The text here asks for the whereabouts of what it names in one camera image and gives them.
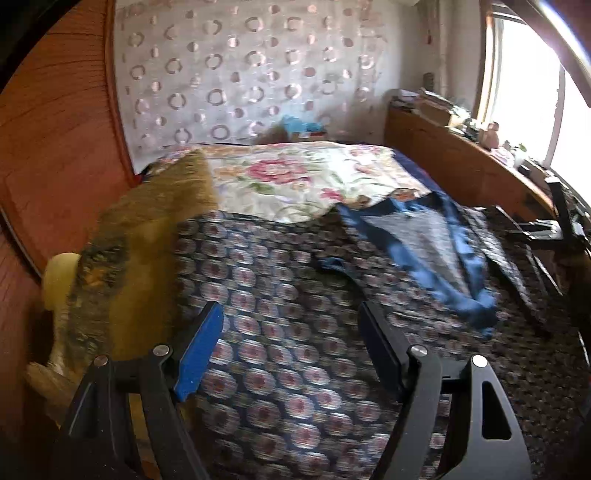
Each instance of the patterned clothing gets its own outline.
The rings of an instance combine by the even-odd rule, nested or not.
[[[480,238],[471,237],[477,245]],[[504,256],[498,245],[489,248]],[[212,212],[180,225],[177,254],[184,321],[206,300],[225,308],[193,425],[212,478],[364,479],[384,450],[400,406],[377,380],[350,286],[317,272],[313,256],[354,265],[369,298],[411,343],[442,358],[485,355],[509,395],[538,477],[577,420],[587,375],[563,312],[548,312],[552,337],[542,341],[510,292],[486,276],[499,305],[498,328],[487,339],[334,209],[295,225]],[[424,478],[436,471],[449,407],[442,396]]]

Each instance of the blue gripper pad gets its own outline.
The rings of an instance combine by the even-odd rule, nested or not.
[[[182,346],[178,352],[182,353],[182,357],[178,361],[178,379],[173,390],[180,401],[185,401],[189,394],[197,391],[209,358],[222,334],[222,327],[223,307],[216,301],[207,302],[194,322],[193,329],[197,328],[197,331],[192,338],[189,337],[184,353]]]

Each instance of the silver rivet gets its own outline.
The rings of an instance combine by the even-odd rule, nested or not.
[[[486,358],[484,358],[482,355],[474,355],[472,357],[472,363],[479,368],[484,368],[488,365]]]
[[[413,345],[410,348],[410,352],[414,356],[425,356],[425,355],[427,355],[427,349],[423,345]]]
[[[94,363],[95,367],[104,367],[109,362],[109,357],[106,355],[99,355],[95,358],[92,362]]]
[[[168,355],[169,351],[170,348],[168,347],[168,345],[156,345],[152,350],[152,353],[156,356],[164,356]]]

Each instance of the wallpaper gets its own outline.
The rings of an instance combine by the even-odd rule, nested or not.
[[[145,0],[118,8],[115,69],[134,169],[178,145],[281,141],[284,115],[322,123],[331,140],[381,143],[382,95],[400,86],[376,89],[391,76],[383,12],[393,8],[410,7]]]

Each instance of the bright window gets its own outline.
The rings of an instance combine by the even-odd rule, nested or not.
[[[523,144],[589,204],[591,109],[556,53],[506,7],[499,8],[485,119],[499,124],[501,143]]]

